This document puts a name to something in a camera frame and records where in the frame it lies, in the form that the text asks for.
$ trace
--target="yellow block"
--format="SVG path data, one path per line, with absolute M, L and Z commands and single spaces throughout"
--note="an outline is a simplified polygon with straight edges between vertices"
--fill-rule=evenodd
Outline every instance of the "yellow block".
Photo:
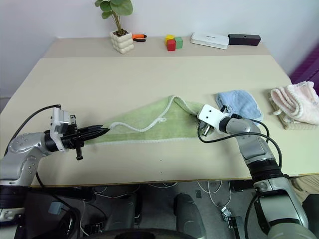
M 167 45 L 167 40 L 173 40 L 175 38 L 175 36 L 174 35 L 166 35 L 166 37 L 165 37 L 165 45 Z

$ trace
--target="toy block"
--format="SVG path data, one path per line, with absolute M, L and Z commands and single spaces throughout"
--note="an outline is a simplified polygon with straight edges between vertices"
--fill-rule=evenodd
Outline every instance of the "toy block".
M 176 49 L 182 48 L 183 47 L 183 39 L 180 36 L 175 37 L 174 39 L 176 41 Z
M 174 39 L 167 40 L 167 50 L 175 51 L 176 49 L 176 41 Z
M 167 45 L 167 40 L 173 40 L 174 39 L 174 35 L 167 35 L 166 37 L 165 37 L 165 45 Z

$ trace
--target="white box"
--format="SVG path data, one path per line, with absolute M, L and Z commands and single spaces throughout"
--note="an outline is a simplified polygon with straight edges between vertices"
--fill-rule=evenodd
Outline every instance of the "white box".
M 212 33 L 194 32 L 191 36 L 190 42 L 203 46 L 227 49 L 229 38 L 227 36 L 216 35 Z

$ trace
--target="blue towel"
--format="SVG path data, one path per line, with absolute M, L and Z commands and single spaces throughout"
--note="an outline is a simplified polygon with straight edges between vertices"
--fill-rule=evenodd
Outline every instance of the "blue towel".
M 227 106 L 225 113 L 238 114 L 244 118 L 258 121 L 264 118 L 254 97 L 247 91 L 220 92 L 216 96 L 216 102 L 220 108 Z

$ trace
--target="white wall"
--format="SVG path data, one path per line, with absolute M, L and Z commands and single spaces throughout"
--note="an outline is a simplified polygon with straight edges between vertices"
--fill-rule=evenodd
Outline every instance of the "white wall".
M 289 74 L 319 41 L 318 0 L 132 0 L 122 25 L 149 36 L 193 31 L 259 34 Z M 1 0 L 0 88 L 11 96 L 55 37 L 103 37 L 115 28 L 94 0 Z

